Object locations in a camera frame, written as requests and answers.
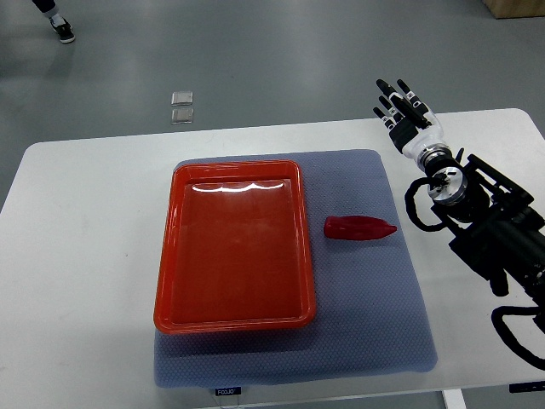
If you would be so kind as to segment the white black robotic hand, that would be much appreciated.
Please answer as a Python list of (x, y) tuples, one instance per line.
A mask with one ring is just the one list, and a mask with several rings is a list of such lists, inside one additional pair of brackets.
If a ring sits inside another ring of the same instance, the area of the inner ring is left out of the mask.
[(378, 101), (383, 109), (374, 107), (373, 113), (389, 130), (389, 137), (400, 153), (406, 158), (420, 159), (431, 147), (445, 148), (442, 125), (405, 81), (400, 78), (397, 85), (406, 99), (383, 79), (377, 79), (376, 85), (382, 92)]

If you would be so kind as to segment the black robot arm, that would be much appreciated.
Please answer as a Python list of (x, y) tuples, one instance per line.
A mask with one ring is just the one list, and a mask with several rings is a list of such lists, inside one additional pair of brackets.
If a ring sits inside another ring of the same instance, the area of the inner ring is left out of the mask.
[(376, 84), (382, 106), (375, 115), (424, 174), (404, 196), (411, 222), (424, 232), (449, 229), (452, 251), (495, 295), (505, 297), (513, 278), (542, 307), (544, 219), (531, 208), (531, 195), (477, 156), (453, 153), (435, 114), (403, 80)]

